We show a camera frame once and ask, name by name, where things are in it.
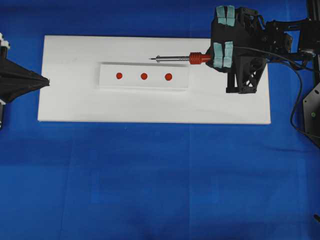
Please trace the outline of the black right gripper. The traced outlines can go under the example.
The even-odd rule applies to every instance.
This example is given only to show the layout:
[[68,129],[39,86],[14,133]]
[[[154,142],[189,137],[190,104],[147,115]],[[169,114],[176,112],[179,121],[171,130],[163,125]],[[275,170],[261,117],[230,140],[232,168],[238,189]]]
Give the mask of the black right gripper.
[[293,38],[257,10],[233,5],[215,8],[205,64],[227,74],[227,93],[254,94],[267,62],[291,52]]

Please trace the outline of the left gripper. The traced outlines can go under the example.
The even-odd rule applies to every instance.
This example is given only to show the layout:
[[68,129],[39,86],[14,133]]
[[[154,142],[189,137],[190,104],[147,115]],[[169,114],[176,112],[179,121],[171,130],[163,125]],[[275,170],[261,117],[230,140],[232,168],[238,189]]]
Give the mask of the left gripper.
[[7,103],[50,85],[50,80],[7,59],[10,43],[0,34],[0,129]]

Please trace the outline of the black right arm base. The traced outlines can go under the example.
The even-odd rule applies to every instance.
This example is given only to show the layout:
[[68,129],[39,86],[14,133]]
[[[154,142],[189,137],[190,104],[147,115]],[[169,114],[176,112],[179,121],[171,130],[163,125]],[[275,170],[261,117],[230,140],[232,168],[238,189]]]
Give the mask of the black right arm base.
[[308,138],[320,147],[320,84],[303,99],[304,130]]

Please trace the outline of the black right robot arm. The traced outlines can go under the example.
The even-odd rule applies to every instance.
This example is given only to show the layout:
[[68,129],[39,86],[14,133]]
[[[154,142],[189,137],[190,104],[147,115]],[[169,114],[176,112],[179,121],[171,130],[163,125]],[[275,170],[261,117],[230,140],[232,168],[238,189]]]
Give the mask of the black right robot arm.
[[254,94],[268,62],[306,69],[320,54],[320,22],[264,21],[255,9],[216,7],[211,22],[208,67],[227,74],[227,93]]

